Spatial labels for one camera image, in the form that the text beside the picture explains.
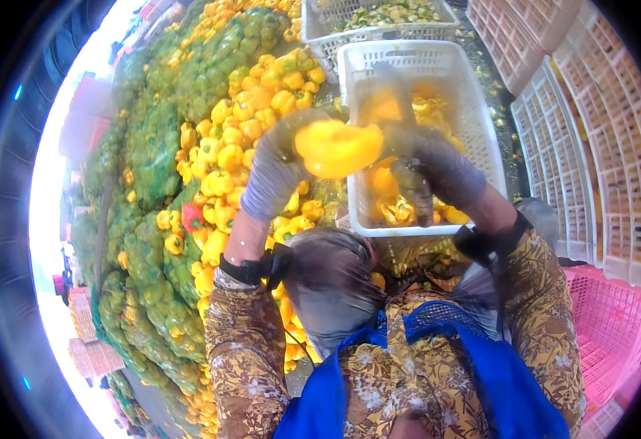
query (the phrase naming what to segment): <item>gray glove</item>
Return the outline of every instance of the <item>gray glove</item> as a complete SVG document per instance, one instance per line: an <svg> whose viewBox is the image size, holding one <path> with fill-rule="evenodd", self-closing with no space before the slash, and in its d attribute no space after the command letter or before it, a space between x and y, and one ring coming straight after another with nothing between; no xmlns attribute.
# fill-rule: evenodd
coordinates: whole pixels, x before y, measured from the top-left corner
<svg viewBox="0 0 641 439"><path fill-rule="evenodd" d="M250 180L240 200L246 214L260 221L279 215L301 180L310 176L294 151L294 136L311 122L329 117L321 110L292 113L259 139Z"/></svg>
<svg viewBox="0 0 641 439"><path fill-rule="evenodd" d="M407 156L417 160L410 162L423 164L424 166L413 166L412 169L420 171L431 192L446 204L464 210L483 195L486 189L484 172L475 168L438 130L428 127L408 130L390 124L384 127L384 134L385 153ZM402 160L404 165L409 162L405 158ZM394 168L395 166L392 166L391 170L404 197L414 202L417 200L412 198L424 198L424 190L412 182L415 179L397 175L398 170ZM406 188L406 182L414 184Z"/></svg>

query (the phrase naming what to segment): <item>person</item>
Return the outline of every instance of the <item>person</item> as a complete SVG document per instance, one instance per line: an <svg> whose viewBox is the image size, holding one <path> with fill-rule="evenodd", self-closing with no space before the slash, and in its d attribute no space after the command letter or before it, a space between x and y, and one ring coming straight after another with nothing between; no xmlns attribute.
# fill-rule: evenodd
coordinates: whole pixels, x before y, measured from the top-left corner
<svg viewBox="0 0 641 439"><path fill-rule="evenodd" d="M424 163L435 196L474 221L479 239L466 241L480 243L482 256L495 253L489 272L511 343L490 337L484 320L439 292L407 290L387 298L370 279L377 261L371 241L312 228L285 242L293 257L283 282L323 363L301 397L290 400L280 313L259 277L270 220L308 178L293 159L293 136L322 117L319 110L294 113L260 139L214 272L206 344L218 435L575 437L585 399L558 260L481 171L423 128L385 127L386 149Z"/></svg>

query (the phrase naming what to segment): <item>blue apron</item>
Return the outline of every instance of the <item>blue apron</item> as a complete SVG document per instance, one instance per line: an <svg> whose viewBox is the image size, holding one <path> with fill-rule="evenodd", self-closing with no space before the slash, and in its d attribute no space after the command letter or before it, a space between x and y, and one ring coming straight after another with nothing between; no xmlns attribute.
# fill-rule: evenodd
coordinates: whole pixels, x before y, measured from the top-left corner
<svg viewBox="0 0 641 439"><path fill-rule="evenodd" d="M545 397L531 371L505 341L493 341L474 318L452 303L423 303L404 317L406 341L442 334L461 344L469 355L470 376L494 438L568 438L562 414ZM343 341L333 355L316 367L300 398L294 398L274 433L274 439L341 439L345 422L345 384L338 352L352 345L386 348L386 314L376 329L364 328Z"/></svg>

